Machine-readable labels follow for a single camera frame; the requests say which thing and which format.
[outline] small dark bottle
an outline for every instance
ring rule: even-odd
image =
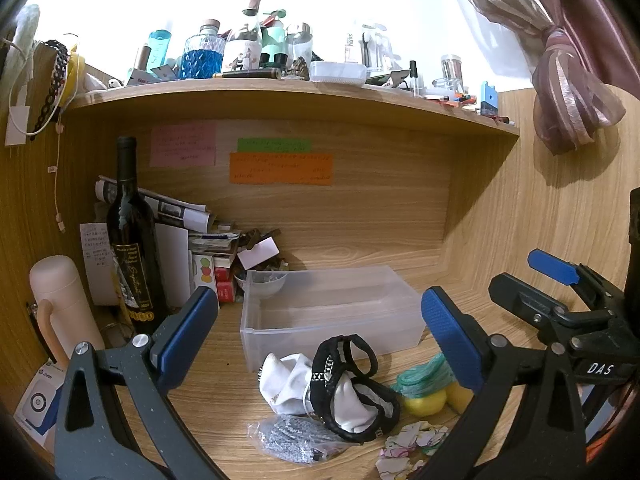
[[[118,266],[122,298],[137,333],[152,334],[169,315],[154,215],[138,192],[136,139],[118,138],[118,195],[107,213],[109,242]]]

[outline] black strap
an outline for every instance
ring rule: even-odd
[[[369,357],[369,371],[365,374],[356,365],[351,354],[351,343],[364,351]],[[335,434],[348,442],[369,442],[383,434],[389,433],[398,423],[400,418],[400,404],[396,393],[382,384],[372,380],[371,377],[378,371],[378,359],[372,348],[357,334],[339,335],[322,342],[314,357],[311,368],[310,397],[316,415],[320,417],[324,425]],[[377,404],[366,395],[354,390],[360,401],[367,406],[373,406],[378,410],[378,415],[372,425],[361,433],[351,433],[341,428],[335,421],[331,412],[331,400],[335,395],[335,389],[340,378],[345,372],[354,375],[351,383],[362,384],[374,392],[384,402],[393,406],[391,416],[386,416],[384,407]]]

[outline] screw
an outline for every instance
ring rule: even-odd
[[[564,346],[559,342],[551,343],[551,351],[556,355],[564,354]]]
[[[147,334],[138,334],[133,338],[133,346],[136,348],[142,348],[149,342],[149,336]]]
[[[503,348],[505,346],[507,346],[507,338],[505,338],[505,336],[503,336],[502,334],[494,334],[490,337],[489,341],[491,341],[491,344],[495,347],[498,348]]]
[[[76,354],[82,355],[89,349],[89,343],[87,341],[82,341],[76,345]]]

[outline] liquor bottle label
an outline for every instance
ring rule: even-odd
[[[249,70],[260,65],[262,47],[257,41],[233,40],[225,45],[222,72]]]
[[[113,244],[113,256],[118,268],[118,278],[122,299],[127,306],[129,317],[137,321],[151,321],[154,318],[151,296],[146,285],[142,268],[139,244]]]

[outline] black chain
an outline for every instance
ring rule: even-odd
[[[54,48],[57,52],[56,54],[56,63],[53,67],[53,77],[51,80],[51,86],[49,88],[49,94],[44,99],[44,105],[40,110],[40,116],[38,117],[38,121],[36,122],[34,132],[37,132],[41,127],[44,126],[45,121],[51,115],[51,107],[53,103],[56,101],[56,97],[58,92],[60,91],[60,87],[65,80],[65,68],[66,64],[69,60],[68,52],[66,51],[66,46],[56,40],[49,40],[44,43],[51,48]]]

